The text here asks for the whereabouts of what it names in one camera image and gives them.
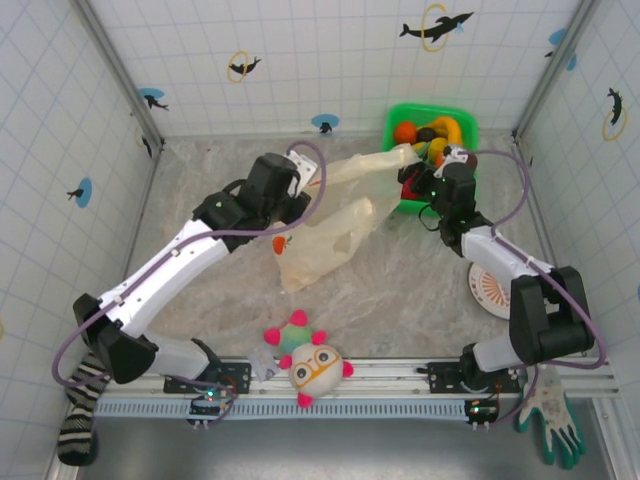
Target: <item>orange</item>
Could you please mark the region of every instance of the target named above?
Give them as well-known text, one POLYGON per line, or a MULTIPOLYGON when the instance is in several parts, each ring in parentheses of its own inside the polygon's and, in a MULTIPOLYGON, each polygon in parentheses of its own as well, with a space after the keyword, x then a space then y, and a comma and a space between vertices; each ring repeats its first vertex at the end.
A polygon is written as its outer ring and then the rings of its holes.
POLYGON ((396 142, 396 145, 400 145, 401 143, 414 144, 416 143, 417 137, 418 130, 416 126, 406 120, 400 122, 393 130, 393 140, 396 142))

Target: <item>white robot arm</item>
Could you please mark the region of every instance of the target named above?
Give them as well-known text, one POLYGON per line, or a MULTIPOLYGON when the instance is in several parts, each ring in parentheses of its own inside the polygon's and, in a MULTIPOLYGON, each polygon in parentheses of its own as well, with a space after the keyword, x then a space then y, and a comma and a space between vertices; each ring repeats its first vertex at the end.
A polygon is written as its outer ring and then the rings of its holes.
POLYGON ((84 294, 76 300, 79 324, 102 306, 115 304, 83 338, 117 383, 144 373, 198 379, 217 361, 202 342, 151 334, 149 324, 203 270, 254 238, 233 236, 233 231, 265 230, 276 221, 297 220, 310 200, 301 191, 317 169, 315 162, 295 151, 286 157, 259 157, 246 180, 208 196, 171 242, 137 272, 97 299, 84 294))

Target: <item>red fruit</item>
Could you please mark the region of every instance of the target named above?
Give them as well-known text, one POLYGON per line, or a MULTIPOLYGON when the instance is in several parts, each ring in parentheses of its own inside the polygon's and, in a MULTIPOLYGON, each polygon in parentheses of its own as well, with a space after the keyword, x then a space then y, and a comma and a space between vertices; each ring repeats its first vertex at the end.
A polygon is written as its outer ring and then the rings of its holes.
POLYGON ((400 145, 401 143, 410 143, 413 145, 416 143, 417 138, 418 130, 416 126, 409 121, 405 120, 404 122, 400 122, 393 130, 393 140, 396 142, 396 145, 400 145))
POLYGON ((276 255, 282 255, 282 252, 284 252, 284 249, 287 248, 287 244, 290 241, 291 241, 291 237, 284 238, 284 237, 281 237, 280 235, 278 235, 277 237, 274 237, 274 239, 272 240, 272 244, 273 244, 273 251, 276 252, 276 255))

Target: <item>gardening glove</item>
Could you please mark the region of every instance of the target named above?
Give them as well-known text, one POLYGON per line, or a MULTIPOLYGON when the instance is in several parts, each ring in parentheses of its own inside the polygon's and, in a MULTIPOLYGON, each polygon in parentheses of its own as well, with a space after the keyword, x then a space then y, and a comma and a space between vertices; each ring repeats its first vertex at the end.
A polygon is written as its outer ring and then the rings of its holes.
MULTIPOLYGON (((562 462, 568 470, 580 461, 580 455, 586 453, 582 431, 577 425, 575 414, 567 400, 560 376, 555 367, 540 365, 538 383, 533 395, 527 400, 518 417, 517 429, 526 432, 534 413, 538 413, 544 427, 543 454, 547 464, 555 462, 553 438, 560 444, 562 462)), ((529 380, 524 386, 524 395, 531 388, 534 367, 527 368, 529 380)))

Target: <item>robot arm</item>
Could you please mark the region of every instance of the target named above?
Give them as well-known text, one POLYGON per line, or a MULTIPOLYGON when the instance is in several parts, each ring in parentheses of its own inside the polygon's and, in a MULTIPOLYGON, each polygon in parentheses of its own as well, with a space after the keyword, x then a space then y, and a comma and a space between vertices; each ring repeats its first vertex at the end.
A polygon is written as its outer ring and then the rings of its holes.
POLYGON ((508 333, 463 350, 460 363, 465 383, 477 387, 491 372, 593 347, 594 337, 583 320, 532 265, 549 274, 588 313, 580 274, 572 267, 555 268, 536 260, 499 233, 496 237, 492 223, 476 211, 477 159, 455 146, 445 148, 444 154, 439 168, 414 164, 400 171, 398 180, 410 180, 411 191, 428 199, 440 216, 443 243, 460 257, 478 263, 511 295, 508 333))
POLYGON ((73 309, 78 324, 102 306, 116 304, 87 329, 83 339, 117 383, 130 382, 144 373, 200 378, 217 361, 197 340, 162 338, 147 333, 147 327, 204 269, 254 238, 216 237, 214 232, 265 230, 276 221, 288 224, 297 220, 310 201, 300 192, 317 168, 315 162, 294 151, 287 157, 273 153, 259 157, 246 180, 209 195, 171 242, 137 272, 97 299, 84 294, 76 300, 73 309), (132 287, 125 298, 123 293, 132 287))

